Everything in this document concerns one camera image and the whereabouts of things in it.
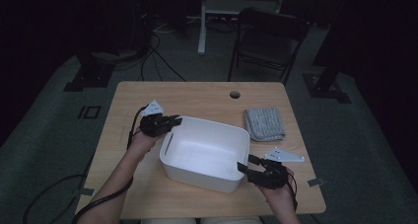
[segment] white plastic bin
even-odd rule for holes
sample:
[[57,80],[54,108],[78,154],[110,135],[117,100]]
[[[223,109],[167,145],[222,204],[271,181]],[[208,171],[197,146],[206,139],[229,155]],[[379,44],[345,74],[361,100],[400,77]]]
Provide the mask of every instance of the white plastic bin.
[[170,179],[220,192],[237,189],[247,165],[249,135],[242,128],[182,116],[181,125],[166,135],[160,159]]

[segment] wooden tabletop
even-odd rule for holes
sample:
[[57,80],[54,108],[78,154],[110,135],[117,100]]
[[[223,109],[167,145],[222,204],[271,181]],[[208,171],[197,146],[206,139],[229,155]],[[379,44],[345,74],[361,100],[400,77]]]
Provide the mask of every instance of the wooden tabletop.
[[[232,91],[238,91],[241,96],[232,99]],[[295,172],[299,202],[297,213],[320,213],[325,210],[319,186],[308,185],[309,180],[315,179],[314,169],[285,88],[280,83],[121,82],[114,94],[85,188],[99,190],[105,183],[126,150],[134,115],[153,100],[157,100],[164,108],[164,115],[187,115],[242,128],[245,128],[246,109],[277,108],[286,131],[285,138],[275,142],[251,141],[250,154],[263,157],[265,153],[278,147],[304,156],[303,163],[284,163]],[[162,142],[163,139],[157,142],[139,164],[121,218],[272,214],[258,188],[248,183],[245,178],[233,193],[217,192],[170,180],[159,158]],[[90,200],[90,196],[82,195],[77,211]]]

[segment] chair backrest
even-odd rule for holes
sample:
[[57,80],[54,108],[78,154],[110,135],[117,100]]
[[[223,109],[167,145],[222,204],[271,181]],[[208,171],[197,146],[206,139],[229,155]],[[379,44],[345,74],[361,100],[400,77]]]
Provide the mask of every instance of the chair backrest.
[[289,37],[302,41],[308,33],[307,22],[289,15],[246,8],[239,14],[239,30],[242,25],[251,25],[267,34],[278,37]]

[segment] person's right arm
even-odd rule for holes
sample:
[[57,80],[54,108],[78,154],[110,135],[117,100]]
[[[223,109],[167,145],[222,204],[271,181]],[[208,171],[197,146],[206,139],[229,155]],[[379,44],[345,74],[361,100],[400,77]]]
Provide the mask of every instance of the person's right arm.
[[[293,176],[293,172],[288,168],[288,172]],[[300,224],[298,216],[293,206],[292,192],[288,186],[270,189],[267,187],[258,187],[264,194],[266,201],[270,205],[276,218],[283,224]]]

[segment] folded towel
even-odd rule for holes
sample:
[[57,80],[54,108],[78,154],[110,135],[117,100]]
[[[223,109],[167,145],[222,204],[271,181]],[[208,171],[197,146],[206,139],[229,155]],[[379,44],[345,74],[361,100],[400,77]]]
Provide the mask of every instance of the folded towel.
[[248,109],[244,117],[246,130],[255,141],[282,140],[285,136],[278,109]]

